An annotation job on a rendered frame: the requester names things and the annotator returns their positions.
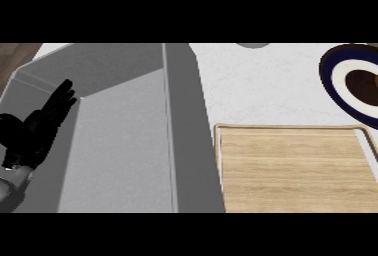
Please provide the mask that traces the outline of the pale wooden tray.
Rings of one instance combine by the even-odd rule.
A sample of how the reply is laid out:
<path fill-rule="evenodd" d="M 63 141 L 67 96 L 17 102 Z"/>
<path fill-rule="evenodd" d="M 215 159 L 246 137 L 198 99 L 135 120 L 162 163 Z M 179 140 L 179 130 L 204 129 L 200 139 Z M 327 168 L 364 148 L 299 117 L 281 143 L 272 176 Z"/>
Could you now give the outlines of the pale wooden tray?
<path fill-rule="evenodd" d="M 378 146 L 362 125 L 215 126 L 228 212 L 378 212 Z"/>

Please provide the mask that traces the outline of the brown wooden panel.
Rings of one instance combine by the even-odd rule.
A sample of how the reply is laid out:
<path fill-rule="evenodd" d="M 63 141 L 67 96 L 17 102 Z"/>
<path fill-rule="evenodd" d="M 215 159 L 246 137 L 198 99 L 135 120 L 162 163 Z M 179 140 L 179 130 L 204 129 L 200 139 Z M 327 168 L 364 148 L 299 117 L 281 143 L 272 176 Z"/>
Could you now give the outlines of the brown wooden panel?
<path fill-rule="evenodd" d="M 0 43 L 0 95 L 14 71 L 33 60 L 40 48 L 42 43 Z"/>

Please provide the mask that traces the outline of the large grey open cabinet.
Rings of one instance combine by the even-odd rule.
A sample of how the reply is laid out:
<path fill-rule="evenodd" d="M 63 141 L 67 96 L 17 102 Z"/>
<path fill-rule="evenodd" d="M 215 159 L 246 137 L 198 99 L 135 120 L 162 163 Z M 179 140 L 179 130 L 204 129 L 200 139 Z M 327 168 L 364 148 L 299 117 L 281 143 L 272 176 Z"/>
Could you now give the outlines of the large grey open cabinet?
<path fill-rule="evenodd" d="M 197 57 L 185 43 L 70 44 L 23 65 L 0 113 L 26 118 L 63 81 L 79 101 L 23 212 L 225 210 Z"/>

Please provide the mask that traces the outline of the small grey round object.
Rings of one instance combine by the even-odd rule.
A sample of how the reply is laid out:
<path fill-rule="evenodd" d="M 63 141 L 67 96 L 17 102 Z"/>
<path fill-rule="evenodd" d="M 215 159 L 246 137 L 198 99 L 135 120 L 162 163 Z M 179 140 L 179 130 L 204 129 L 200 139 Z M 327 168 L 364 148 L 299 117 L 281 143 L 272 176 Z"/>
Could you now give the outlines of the small grey round object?
<path fill-rule="evenodd" d="M 259 49 L 269 45 L 269 43 L 237 43 L 241 47 L 249 49 Z"/>

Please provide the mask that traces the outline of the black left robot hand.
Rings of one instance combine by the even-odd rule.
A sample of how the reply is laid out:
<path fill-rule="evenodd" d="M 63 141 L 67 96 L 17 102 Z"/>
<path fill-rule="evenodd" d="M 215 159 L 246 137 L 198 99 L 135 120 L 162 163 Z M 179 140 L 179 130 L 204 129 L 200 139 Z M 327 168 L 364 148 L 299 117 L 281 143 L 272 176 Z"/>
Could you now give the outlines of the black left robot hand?
<path fill-rule="evenodd" d="M 7 148 L 2 166 L 29 166 L 33 169 L 43 163 L 60 127 L 77 102 L 73 81 L 67 79 L 42 109 L 35 110 L 21 121 L 12 114 L 0 114 L 0 144 Z"/>

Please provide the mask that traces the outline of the navy and white plate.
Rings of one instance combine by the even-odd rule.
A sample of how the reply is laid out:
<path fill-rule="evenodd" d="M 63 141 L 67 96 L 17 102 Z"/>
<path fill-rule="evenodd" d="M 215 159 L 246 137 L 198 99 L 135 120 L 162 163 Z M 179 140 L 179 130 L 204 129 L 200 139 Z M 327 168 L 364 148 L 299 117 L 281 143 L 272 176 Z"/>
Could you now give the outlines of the navy and white plate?
<path fill-rule="evenodd" d="M 345 44 L 321 58 L 324 88 L 348 114 L 378 130 L 378 48 Z"/>

